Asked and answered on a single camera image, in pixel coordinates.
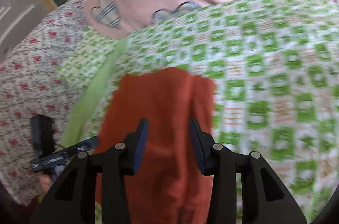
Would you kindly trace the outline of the person's left hand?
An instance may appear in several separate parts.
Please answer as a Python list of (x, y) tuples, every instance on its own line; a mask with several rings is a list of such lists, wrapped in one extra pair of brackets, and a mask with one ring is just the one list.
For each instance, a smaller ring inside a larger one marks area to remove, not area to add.
[(39, 181), (41, 184), (41, 188), (44, 190), (45, 193), (49, 191), (49, 189), (52, 187), (54, 183), (52, 177), (47, 174), (40, 174)]

